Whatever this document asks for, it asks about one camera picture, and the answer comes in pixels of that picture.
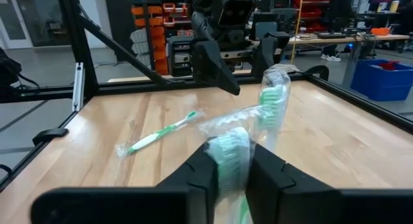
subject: floor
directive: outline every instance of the floor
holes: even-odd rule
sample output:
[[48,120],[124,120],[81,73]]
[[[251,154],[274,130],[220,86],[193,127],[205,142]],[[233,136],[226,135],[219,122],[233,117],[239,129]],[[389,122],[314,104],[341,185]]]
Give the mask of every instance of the floor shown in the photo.
[[[6,53],[22,64],[24,76],[33,79],[42,87],[73,83],[75,59],[70,47],[7,50]],[[413,65],[413,52],[399,54],[393,51],[377,50],[377,53],[380,59]],[[302,70],[314,65],[326,65],[330,69],[329,81],[340,85],[347,64],[346,55],[341,57],[342,62],[331,63],[320,59],[319,52],[307,52],[298,55],[294,64]],[[93,49],[92,59],[100,83],[113,78],[142,75],[128,63],[117,64],[113,51],[107,48]],[[413,119],[413,92],[406,101],[376,103]],[[0,164],[14,168],[34,146],[32,138],[40,131],[55,128],[62,123],[71,112],[70,105],[70,99],[0,104],[0,143],[2,143]],[[6,173],[0,170],[0,180],[5,176]]]

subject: blue bin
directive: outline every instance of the blue bin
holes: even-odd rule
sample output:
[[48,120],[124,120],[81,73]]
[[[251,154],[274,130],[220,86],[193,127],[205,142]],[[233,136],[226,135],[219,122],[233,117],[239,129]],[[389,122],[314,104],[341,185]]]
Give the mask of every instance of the blue bin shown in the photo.
[[387,60],[363,60],[356,65],[351,88],[374,101],[404,101],[413,85],[413,67],[395,64],[396,70],[388,71],[372,65]]

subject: wall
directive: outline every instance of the wall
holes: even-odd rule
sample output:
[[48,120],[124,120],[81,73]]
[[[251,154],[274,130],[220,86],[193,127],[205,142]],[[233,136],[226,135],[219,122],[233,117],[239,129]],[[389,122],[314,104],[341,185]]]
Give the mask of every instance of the wall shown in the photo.
[[[97,25],[99,25],[102,31],[112,37],[110,31],[108,12],[106,9],[105,0],[80,0],[80,3],[88,14],[89,18]],[[98,38],[93,36],[91,33],[86,31],[86,36],[88,38],[89,48],[104,48],[106,45],[102,43]]]

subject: black metal frame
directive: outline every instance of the black metal frame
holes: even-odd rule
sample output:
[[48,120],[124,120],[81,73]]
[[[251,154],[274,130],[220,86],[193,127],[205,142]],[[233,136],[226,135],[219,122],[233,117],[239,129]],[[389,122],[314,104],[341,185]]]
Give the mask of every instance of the black metal frame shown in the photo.
[[[115,41],[109,39],[102,32],[100,32],[98,27],[87,22],[87,17],[81,15],[81,7],[75,5],[79,4],[79,0],[59,0],[59,3],[62,8],[63,18],[68,27],[68,33],[70,34],[75,59],[77,62],[83,62],[85,66],[85,104],[94,96],[210,87],[208,84],[196,83],[191,77],[163,79],[157,74],[153,75],[153,72],[148,75],[148,78],[151,79],[148,81],[98,84],[92,62],[92,56],[90,55],[90,49],[86,39],[85,29],[91,31],[92,34],[106,43],[110,48],[112,48],[112,50],[119,51],[123,56],[126,56],[126,58],[130,57],[128,56],[130,53],[119,46]],[[133,65],[139,69],[144,67],[141,63],[136,63]],[[314,76],[314,74],[320,74],[321,76],[318,78]],[[399,127],[400,129],[413,134],[413,122],[411,120],[385,110],[384,108],[381,108],[366,99],[357,97],[354,94],[329,83],[327,81],[328,69],[326,67],[323,68],[322,66],[319,66],[318,68],[309,70],[308,73],[295,73],[290,74],[289,76],[292,81],[305,80],[313,83],[314,85],[352,103],[359,108],[362,108],[378,118],[381,118]],[[235,74],[235,77],[240,85],[256,84],[261,82],[260,79],[255,78],[252,74]],[[23,96],[15,97],[9,102],[71,98],[72,92],[73,87],[71,86],[27,90],[22,92]],[[69,117],[59,126],[59,128],[65,127],[75,115],[76,112],[71,113]],[[47,144],[49,144],[49,141],[38,144],[33,151],[31,151],[22,160],[22,162],[20,162],[18,166],[13,169],[10,176],[0,181],[0,192],[38,155],[38,153],[40,153],[40,151],[42,151],[42,149],[47,146]]]

